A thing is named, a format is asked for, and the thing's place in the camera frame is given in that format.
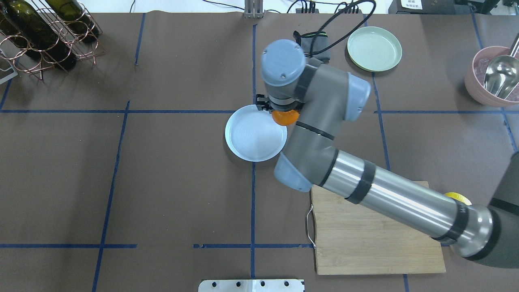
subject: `pale green plate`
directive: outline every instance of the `pale green plate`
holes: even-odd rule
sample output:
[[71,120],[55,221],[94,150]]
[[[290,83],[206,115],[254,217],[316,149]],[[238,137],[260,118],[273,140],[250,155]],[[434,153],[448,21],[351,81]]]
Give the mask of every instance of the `pale green plate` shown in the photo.
[[347,48],[355,65],[370,72],[389,70],[402,59],[402,46],[398,39],[376,26],[366,26],[352,33]]

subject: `spoon handle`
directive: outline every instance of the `spoon handle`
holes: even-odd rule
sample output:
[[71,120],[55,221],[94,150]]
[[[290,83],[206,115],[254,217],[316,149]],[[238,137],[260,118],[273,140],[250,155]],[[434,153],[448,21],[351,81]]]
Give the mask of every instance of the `spoon handle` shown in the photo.
[[510,48],[510,53],[508,55],[515,57],[515,54],[517,53],[518,49],[519,49],[519,33],[515,36],[512,47]]

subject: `metal spoon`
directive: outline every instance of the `metal spoon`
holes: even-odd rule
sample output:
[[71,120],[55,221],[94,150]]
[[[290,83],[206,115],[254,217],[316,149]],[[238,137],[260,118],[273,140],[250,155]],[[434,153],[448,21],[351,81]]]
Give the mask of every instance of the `metal spoon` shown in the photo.
[[519,83],[519,60],[515,53],[519,49],[519,33],[515,37],[508,55],[497,56],[488,64],[483,87],[491,94],[507,99]]

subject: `blue joint cap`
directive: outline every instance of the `blue joint cap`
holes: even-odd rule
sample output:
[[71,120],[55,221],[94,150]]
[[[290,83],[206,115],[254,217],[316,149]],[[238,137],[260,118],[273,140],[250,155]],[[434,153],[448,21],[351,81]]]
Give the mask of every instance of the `blue joint cap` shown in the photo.
[[283,152],[280,153],[278,163],[274,168],[274,176],[281,183],[296,191],[309,192],[312,188],[312,183],[295,168]]
[[360,79],[348,72],[348,104],[346,105],[345,121],[355,121],[370,96],[371,85],[368,81]]
[[261,77],[270,86],[285,86],[299,78],[305,65],[301,46],[289,39],[279,39],[263,50]]

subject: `wine bottle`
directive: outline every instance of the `wine bottle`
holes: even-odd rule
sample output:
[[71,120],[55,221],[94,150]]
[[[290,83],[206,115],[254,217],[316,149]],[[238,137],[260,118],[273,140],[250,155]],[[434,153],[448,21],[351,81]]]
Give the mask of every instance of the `wine bottle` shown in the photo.
[[55,62],[58,62],[60,66],[56,66],[57,68],[63,67],[69,71],[76,65],[76,55],[59,39],[56,32],[31,4],[24,0],[0,0],[0,11],[35,49],[46,51]]
[[99,30],[95,24],[85,15],[83,8],[76,0],[45,0],[56,14],[67,23],[70,30],[77,35],[84,35],[91,29],[91,34],[83,38],[82,42],[92,43],[99,36]]
[[[0,33],[4,36],[18,35],[20,33],[14,26],[12,26],[9,20],[5,19],[2,13],[0,13]],[[25,50],[29,47],[27,40],[23,37],[11,37],[9,40],[19,49]],[[25,55],[36,62],[39,62],[42,58],[42,54],[31,49],[28,49],[25,52]]]

